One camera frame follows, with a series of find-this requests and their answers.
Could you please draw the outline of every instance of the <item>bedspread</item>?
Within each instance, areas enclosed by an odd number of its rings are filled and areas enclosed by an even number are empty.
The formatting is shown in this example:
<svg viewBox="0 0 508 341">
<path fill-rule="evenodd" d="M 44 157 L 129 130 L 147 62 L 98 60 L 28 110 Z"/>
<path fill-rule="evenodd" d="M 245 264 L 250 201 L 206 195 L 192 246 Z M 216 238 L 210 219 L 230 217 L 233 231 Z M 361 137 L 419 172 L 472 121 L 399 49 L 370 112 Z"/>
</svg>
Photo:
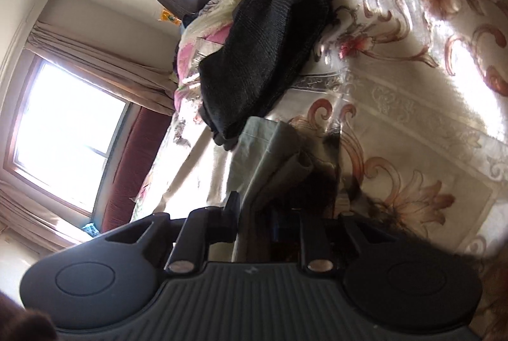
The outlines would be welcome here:
<svg viewBox="0 0 508 341">
<path fill-rule="evenodd" d="M 197 64 L 220 47 L 205 38 L 231 22 L 238 1 L 221 0 L 182 37 L 180 109 L 156 162 L 163 174 L 152 170 L 134 219 L 225 198 L 231 154 L 197 113 Z M 339 132 L 341 179 L 361 186 L 370 216 L 495 259 L 508 235 L 508 0 L 330 1 L 334 22 L 267 118 L 294 125 L 330 171 L 336 162 L 319 140 Z M 506 263 L 489 262 L 485 279 L 508 276 Z M 508 285 L 500 300 L 495 282 L 476 319 L 490 334 L 508 322 Z"/>
</svg>

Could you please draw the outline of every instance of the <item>beige curtain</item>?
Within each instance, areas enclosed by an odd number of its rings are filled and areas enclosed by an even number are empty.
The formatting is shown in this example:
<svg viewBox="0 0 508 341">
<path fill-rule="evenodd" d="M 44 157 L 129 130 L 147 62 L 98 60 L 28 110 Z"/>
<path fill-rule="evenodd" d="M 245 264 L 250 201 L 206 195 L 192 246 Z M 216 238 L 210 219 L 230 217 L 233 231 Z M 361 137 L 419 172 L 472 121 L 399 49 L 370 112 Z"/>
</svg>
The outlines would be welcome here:
<svg viewBox="0 0 508 341">
<path fill-rule="evenodd" d="M 0 222 L 53 252 L 91 239 L 91 236 L 81 229 L 2 180 L 0 180 Z"/>
<path fill-rule="evenodd" d="M 133 63 L 40 22 L 32 29 L 26 48 L 118 97 L 169 116 L 175 110 L 173 92 L 177 85 L 171 81 L 169 70 Z"/>
</svg>

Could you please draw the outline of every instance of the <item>bright window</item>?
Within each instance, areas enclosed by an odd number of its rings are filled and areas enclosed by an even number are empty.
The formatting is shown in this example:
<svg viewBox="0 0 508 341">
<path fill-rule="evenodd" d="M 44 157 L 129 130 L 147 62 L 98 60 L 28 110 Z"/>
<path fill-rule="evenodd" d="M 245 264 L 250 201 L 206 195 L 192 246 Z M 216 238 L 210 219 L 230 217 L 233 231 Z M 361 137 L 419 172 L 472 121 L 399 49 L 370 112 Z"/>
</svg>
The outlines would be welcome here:
<svg viewBox="0 0 508 341">
<path fill-rule="evenodd" d="M 127 106 L 41 61 L 20 105 L 10 166 L 37 187 L 92 213 Z"/>
</svg>

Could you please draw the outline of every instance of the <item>gray fabric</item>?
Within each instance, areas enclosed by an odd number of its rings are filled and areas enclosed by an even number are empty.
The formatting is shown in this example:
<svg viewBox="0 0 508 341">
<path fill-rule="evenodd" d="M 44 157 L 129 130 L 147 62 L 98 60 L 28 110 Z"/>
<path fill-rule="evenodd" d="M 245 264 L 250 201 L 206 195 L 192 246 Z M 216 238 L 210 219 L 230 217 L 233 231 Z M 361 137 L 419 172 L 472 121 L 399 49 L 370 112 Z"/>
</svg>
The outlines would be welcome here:
<svg viewBox="0 0 508 341">
<path fill-rule="evenodd" d="M 313 169 L 292 126 L 260 117 L 248 119 L 234 151 L 227 183 L 227 191 L 238 191 L 242 199 L 234 262 L 269 260 L 268 231 L 258 214 Z"/>
</svg>

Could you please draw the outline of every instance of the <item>window frame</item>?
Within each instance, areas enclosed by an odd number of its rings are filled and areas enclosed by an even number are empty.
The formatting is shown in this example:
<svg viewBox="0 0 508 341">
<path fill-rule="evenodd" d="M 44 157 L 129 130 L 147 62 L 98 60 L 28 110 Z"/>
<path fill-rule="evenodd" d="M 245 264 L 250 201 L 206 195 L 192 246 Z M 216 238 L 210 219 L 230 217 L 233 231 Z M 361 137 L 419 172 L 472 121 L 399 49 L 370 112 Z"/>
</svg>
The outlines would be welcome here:
<svg viewBox="0 0 508 341">
<path fill-rule="evenodd" d="M 21 168 L 15 161 L 16 140 L 17 140 L 17 135 L 18 135 L 19 128 L 21 125 L 21 120 L 24 115 L 24 110 L 26 109 L 26 106 L 27 106 L 27 103 L 28 103 L 28 100 L 30 97 L 31 89 L 34 86 L 34 83 L 37 80 L 37 76 L 39 75 L 39 73 L 42 70 L 45 63 L 51 64 L 51 62 L 45 60 L 44 58 L 35 55 L 34 59 L 32 60 L 32 62 L 30 64 L 28 73 L 24 79 L 24 82 L 23 82 L 23 85 L 22 85 L 22 88 L 20 91 L 20 95 L 17 99 L 16 106 L 14 108 L 14 115 L 13 115 L 13 118 L 11 121 L 11 126 L 10 126 L 9 132 L 8 132 L 9 134 L 8 134 L 8 138 L 7 138 L 7 148 L 6 148 L 6 151 L 4 154 L 4 158 L 3 158 L 3 169 L 6 172 L 10 173 L 12 176 L 19 179 L 20 181 L 24 182 L 27 186 L 35 189 L 39 193 L 44 194 L 48 198 L 80 213 L 81 215 L 84 215 L 90 219 L 93 219 L 93 217 L 96 213 L 97 204 L 98 204 L 100 196 L 101 196 L 101 190 L 103 189 L 105 179 L 108 174 L 108 169 L 110 167 L 110 158 L 112 157 L 112 155 L 114 153 L 114 149 L 117 146 L 118 138 L 120 137 L 120 133 L 124 128 L 124 124 L 125 124 L 125 121 L 127 120 L 127 116 L 129 115 L 132 104 L 129 101 L 122 99 L 122 98 L 120 98 L 120 97 L 100 88 L 100 87 L 92 85 L 92 87 L 94 87 L 98 90 L 101 90 L 101 91 L 107 93 L 108 95 L 111 95 L 115 98 L 122 100 L 125 103 L 125 107 L 124 107 L 124 110 L 120 116 L 120 119 L 118 120 L 118 124 L 117 124 L 116 129 L 115 129 L 113 136 L 111 138 L 106 156 L 104 156 L 106 158 L 106 163 L 104 165 L 104 170 L 102 173 L 101 182 L 100 182 L 99 187 L 97 189 L 97 195 L 96 195 L 95 202 L 93 204 L 92 211 L 88 211 L 87 209 L 83 208 L 83 206 L 80 202 L 78 202 L 74 199 L 66 200 L 66 199 L 63 199 L 60 196 L 56 195 L 55 193 L 52 193 L 51 186 L 49 186 L 49 185 L 45 184 L 44 182 L 40 181 L 39 179 L 35 178 L 29 172 L 23 170 L 23 168 Z"/>
</svg>

